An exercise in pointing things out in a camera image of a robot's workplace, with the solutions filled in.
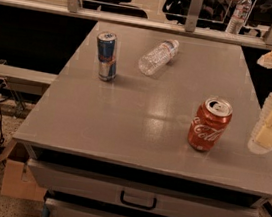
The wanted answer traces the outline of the blue silver redbull can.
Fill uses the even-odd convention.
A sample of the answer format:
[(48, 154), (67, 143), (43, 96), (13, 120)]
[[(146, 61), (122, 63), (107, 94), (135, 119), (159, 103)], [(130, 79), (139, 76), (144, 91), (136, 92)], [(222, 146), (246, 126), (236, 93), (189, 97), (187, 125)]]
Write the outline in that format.
[(102, 81), (112, 81), (117, 68), (117, 36), (113, 32), (101, 32), (97, 37), (98, 76)]

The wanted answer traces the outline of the cardboard box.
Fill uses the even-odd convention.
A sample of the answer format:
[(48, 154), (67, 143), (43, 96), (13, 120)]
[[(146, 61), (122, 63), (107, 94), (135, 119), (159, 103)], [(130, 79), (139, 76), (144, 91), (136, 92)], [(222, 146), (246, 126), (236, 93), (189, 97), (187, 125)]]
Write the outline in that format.
[(29, 201), (43, 201), (46, 189), (40, 187), (29, 169), (29, 154), (23, 144), (11, 140), (0, 153), (5, 164), (0, 192), (4, 196)]

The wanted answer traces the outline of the grey metal railing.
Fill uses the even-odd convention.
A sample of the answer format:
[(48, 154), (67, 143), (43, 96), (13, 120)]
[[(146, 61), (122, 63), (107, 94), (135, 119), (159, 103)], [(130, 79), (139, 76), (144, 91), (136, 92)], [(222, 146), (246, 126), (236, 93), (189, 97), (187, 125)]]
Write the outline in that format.
[(201, 0), (192, 0), (188, 14), (177, 14), (173, 20), (167, 19), (162, 10), (164, 2), (165, 0), (0, 0), (0, 5), (272, 49), (272, 21), (251, 29), (253, 32), (260, 32), (259, 37), (253, 34), (228, 34), (225, 32), (225, 21), (214, 21), (200, 16)]

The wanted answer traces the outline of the clear plastic bottle lying down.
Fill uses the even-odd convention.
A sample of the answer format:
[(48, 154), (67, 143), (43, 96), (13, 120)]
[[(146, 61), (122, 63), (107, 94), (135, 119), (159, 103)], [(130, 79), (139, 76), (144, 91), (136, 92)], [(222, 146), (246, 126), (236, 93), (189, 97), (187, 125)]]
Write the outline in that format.
[(179, 42), (177, 40), (163, 41), (139, 59), (138, 67), (140, 72), (145, 76), (154, 75), (177, 55), (178, 50)]

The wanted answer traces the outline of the upright water bottle in background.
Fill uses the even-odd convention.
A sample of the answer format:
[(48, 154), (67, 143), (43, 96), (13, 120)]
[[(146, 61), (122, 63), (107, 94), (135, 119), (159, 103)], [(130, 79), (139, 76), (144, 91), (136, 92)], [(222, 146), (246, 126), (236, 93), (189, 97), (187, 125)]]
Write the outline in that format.
[(232, 17), (228, 25), (226, 26), (226, 32), (228, 34), (237, 35), (247, 19), (250, 12), (252, 0), (240, 0), (233, 11)]

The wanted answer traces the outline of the upper grey drawer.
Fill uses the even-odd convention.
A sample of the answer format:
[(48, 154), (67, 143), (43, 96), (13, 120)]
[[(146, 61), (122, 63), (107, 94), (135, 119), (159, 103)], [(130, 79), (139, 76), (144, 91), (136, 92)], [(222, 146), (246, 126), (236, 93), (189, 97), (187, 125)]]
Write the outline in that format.
[(30, 159), (39, 186), (164, 217), (258, 217), (251, 208)]

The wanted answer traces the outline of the grey metal drawer cabinet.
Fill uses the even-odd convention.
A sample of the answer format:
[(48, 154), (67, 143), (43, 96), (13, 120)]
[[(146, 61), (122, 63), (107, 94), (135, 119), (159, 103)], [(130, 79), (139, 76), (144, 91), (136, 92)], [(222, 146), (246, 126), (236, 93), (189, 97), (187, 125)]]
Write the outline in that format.
[[(272, 154), (247, 142), (260, 114), (243, 53), (227, 43), (181, 37), (173, 63), (156, 77), (138, 69), (161, 32), (116, 25), (117, 75), (98, 77), (89, 34), (15, 133), (30, 159), (215, 199), (258, 211), (272, 199)], [(232, 119), (208, 152), (189, 144), (197, 109), (227, 100)], [(128, 217), (164, 217), (47, 189), (47, 199)]]

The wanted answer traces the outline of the red coca-cola can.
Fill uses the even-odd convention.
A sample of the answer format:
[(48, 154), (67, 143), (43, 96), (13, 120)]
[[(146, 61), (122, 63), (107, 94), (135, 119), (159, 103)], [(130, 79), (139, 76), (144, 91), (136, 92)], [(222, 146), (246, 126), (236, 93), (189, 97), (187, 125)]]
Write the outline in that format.
[(224, 133), (233, 109), (223, 98), (206, 99), (197, 109), (188, 132), (188, 142), (198, 151), (208, 152)]

